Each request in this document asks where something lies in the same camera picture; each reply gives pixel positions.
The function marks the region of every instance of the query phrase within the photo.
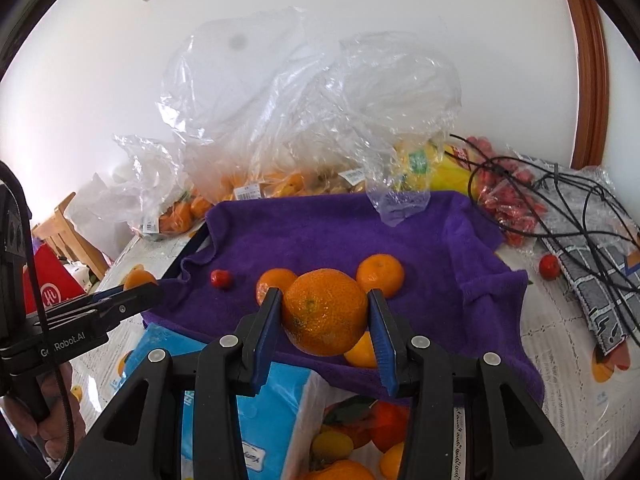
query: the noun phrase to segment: yellow package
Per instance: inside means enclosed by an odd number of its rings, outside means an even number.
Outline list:
[[[394,191],[428,191],[436,149],[431,144],[399,142],[391,168]]]
[[[452,153],[459,158],[468,160],[466,150],[457,148],[452,144],[444,145],[445,152]],[[457,191],[467,194],[469,178],[468,164],[455,158],[451,158],[447,153],[440,161],[435,161],[431,172],[431,190],[433,191]]]
[[[468,160],[466,150],[452,144],[444,145],[445,152]],[[396,144],[397,163],[392,170],[396,191],[457,191],[467,194],[471,171],[468,164],[450,156],[438,156],[436,146],[427,144],[415,147]]]

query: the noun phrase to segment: gray patterned cloth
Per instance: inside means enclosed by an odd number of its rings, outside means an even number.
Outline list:
[[[634,322],[629,316],[629,311],[633,314],[635,320],[640,319],[640,297],[638,293],[621,292],[622,303],[617,300],[617,308],[614,308],[614,303],[600,280],[571,261],[554,240],[545,239],[544,243],[549,252],[555,254],[560,260],[562,272],[564,272],[569,285],[582,305],[589,329],[594,333],[598,345],[605,354],[611,352],[629,336],[629,329],[634,326]],[[615,263],[615,266],[622,273],[625,273],[626,258],[615,245],[599,245],[598,248],[603,251],[608,260]],[[566,251],[590,269],[597,269],[591,251],[585,244],[582,246],[567,246]],[[630,286],[624,282],[611,265],[607,262],[604,262],[604,265],[614,283]],[[630,273],[627,278],[633,286],[640,286],[638,271]]]
[[[554,166],[548,162],[524,156],[522,158],[544,167],[547,171],[554,171]],[[574,177],[576,182],[581,182],[579,177],[593,179],[613,193],[611,182],[606,172],[601,168],[585,168],[575,171],[560,167],[558,171]],[[561,182],[558,189],[560,193],[558,193],[553,180],[549,179],[544,186],[540,187],[539,191],[566,213],[575,216],[578,222],[582,222],[584,203],[589,192]],[[628,237],[623,225],[624,222],[632,234],[637,234],[638,227],[634,222],[622,210],[616,208],[616,211],[618,214],[597,194],[591,194],[585,214],[587,230],[618,233]],[[576,227],[553,208],[549,208],[549,212],[543,219],[553,234],[576,232]],[[640,269],[629,269],[626,257],[627,254],[635,250],[633,245],[612,235],[593,235],[591,239],[600,252],[599,259],[611,281],[617,285],[635,287],[640,291]],[[589,329],[593,332],[600,348],[604,354],[610,353],[629,337],[634,326],[638,324],[638,320],[640,320],[640,293],[620,291],[620,297],[618,297],[614,292],[614,301],[606,286],[598,278],[572,261],[573,257],[588,269],[598,272],[596,261],[583,236],[560,238],[557,241],[544,238],[543,242],[549,252],[558,257],[562,272],[578,297]]]

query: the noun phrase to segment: human hand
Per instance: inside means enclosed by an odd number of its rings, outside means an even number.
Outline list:
[[[71,404],[71,412],[74,418],[74,450],[78,448],[80,441],[84,438],[86,427],[80,415],[80,403],[71,394],[71,376],[73,368],[70,363],[60,366],[62,377],[65,380],[66,396]],[[36,424],[31,413],[25,406],[11,396],[5,396],[4,412],[14,428],[23,437],[34,437],[37,434],[45,441],[45,450],[49,456],[55,460],[61,459],[66,449],[66,417],[65,408],[60,397],[60,390],[54,374],[48,375],[40,385],[44,397],[57,397],[56,402],[50,409],[50,415],[40,424]]]

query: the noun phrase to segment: white wall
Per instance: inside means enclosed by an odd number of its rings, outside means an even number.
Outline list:
[[[460,71],[459,131],[569,163],[577,65],[566,0],[58,0],[0,84],[0,157],[34,218],[123,160],[113,134],[170,137],[154,100],[197,25],[292,5],[341,36],[428,34]]]
[[[640,61],[609,17],[601,12],[609,51],[609,129],[603,165],[620,201],[640,223]]]

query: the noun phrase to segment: screw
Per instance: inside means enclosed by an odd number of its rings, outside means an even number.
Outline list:
[[[415,335],[411,339],[411,344],[416,348],[429,348],[431,341],[429,341],[429,338],[423,335]]]
[[[486,354],[484,354],[482,359],[489,366],[497,366],[502,362],[502,359],[500,359],[500,356],[494,352],[487,352]]]
[[[152,350],[151,352],[149,352],[149,355],[147,356],[147,358],[152,363],[159,363],[165,357],[166,357],[166,352],[161,348],[156,348],[155,350]]]
[[[220,346],[222,346],[223,348],[231,348],[233,346],[236,346],[237,344],[238,344],[238,338],[233,334],[223,335],[220,338]]]

